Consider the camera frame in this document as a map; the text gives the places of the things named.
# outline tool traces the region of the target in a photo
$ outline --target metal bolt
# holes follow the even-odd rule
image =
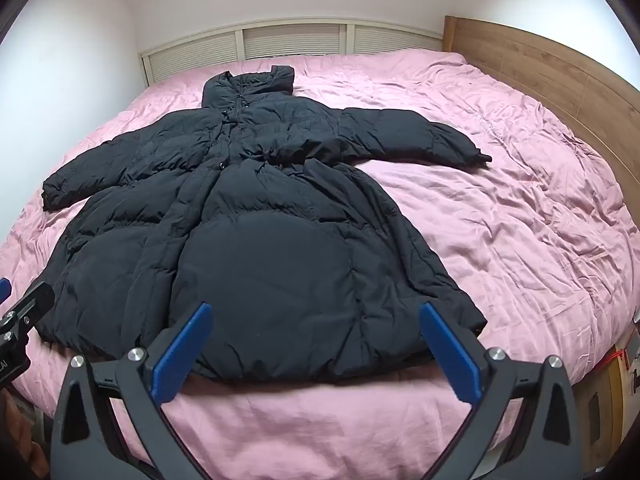
[[[142,348],[134,348],[133,350],[129,350],[127,354],[129,361],[140,361],[144,356],[145,351]]]
[[[562,359],[557,355],[549,356],[548,361],[552,368],[562,368]]]
[[[73,359],[71,359],[71,367],[72,368],[79,368],[83,364],[84,364],[84,357],[82,357],[81,355],[77,355]]]
[[[498,348],[494,346],[493,348],[489,348],[489,357],[494,361],[503,361],[507,354],[502,348]]]

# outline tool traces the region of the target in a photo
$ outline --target jacket's right sleeve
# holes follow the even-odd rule
[[[158,123],[121,134],[78,155],[42,184],[44,211],[58,211],[123,181],[141,141]]]

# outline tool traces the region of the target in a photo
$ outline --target black puffer jacket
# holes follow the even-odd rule
[[[430,359],[418,309],[484,317],[357,159],[485,163],[462,133],[407,110],[293,97],[293,69],[210,79],[172,112],[66,164],[44,209],[91,197],[40,279],[38,332],[121,357],[194,303],[214,309],[195,371],[216,380],[337,380]]]

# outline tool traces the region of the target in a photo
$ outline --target bed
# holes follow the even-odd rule
[[[331,107],[407,108],[451,124],[494,158],[487,169],[377,161],[359,167],[398,203],[484,313],[485,347],[539,362],[558,354],[577,383],[628,327],[638,305],[640,234],[632,214],[638,219],[640,157],[626,136],[640,117],[632,105],[640,94],[589,60],[607,76],[601,81],[578,53],[582,65],[569,66],[559,57],[564,47],[533,35],[537,46],[530,46],[523,43],[527,33],[510,29],[519,34],[516,41],[507,29],[448,18],[442,45],[449,52],[292,56],[180,72],[148,88],[60,165],[169,111],[199,106],[204,82],[217,73],[264,72],[273,64],[295,68],[297,95]],[[505,49],[550,68],[532,70],[530,60],[515,59],[507,75]],[[542,82],[532,76],[529,86],[520,82],[522,73],[536,70]],[[562,89],[575,90],[563,77],[581,77],[578,71],[585,74],[580,100],[594,101],[584,114],[562,100]],[[593,97],[591,80],[602,86],[592,89]],[[602,97],[613,99],[610,94],[628,108]],[[601,134],[598,127],[615,113],[620,120]],[[4,308],[24,294],[82,207],[44,214],[40,193],[0,248],[0,275],[14,285]],[[15,386],[52,414],[71,355],[36,335],[28,353],[33,365]],[[192,374],[163,410],[212,478],[279,480],[420,476],[468,413],[435,364],[339,385],[232,388]],[[508,434],[515,410],[506,414],[496,442]],[[119,404],[116,414],[132,450],[144,456]]]

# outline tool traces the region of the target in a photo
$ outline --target pink bedspread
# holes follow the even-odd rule
[[[163,114],[200,104],[223,70],[296,69],[296,94],[331,107],[409,108],[465,132],[494,158],[473,173],[387,162],[360,166],[398,202],[488,319],[485,346],[513,358],[562,356],[572,381],[599,361],[638,304],[640,236],[604,160],[539,102],[457,54],[250,60],[181,73],[147,89],[72,149],[79,153]],[[82,203],[44,214],[38,190],[0,250],[13,304]],[[31,336],[16,381],[52,413],[68,356]],[[117,407],[128,441],[142,447]],[[164,412],[213,478],[407,478],[426,471],[462,423],[438,367],[341,386],[229,388],[191,376]],[[513,419],[506,417],[505,428]]]

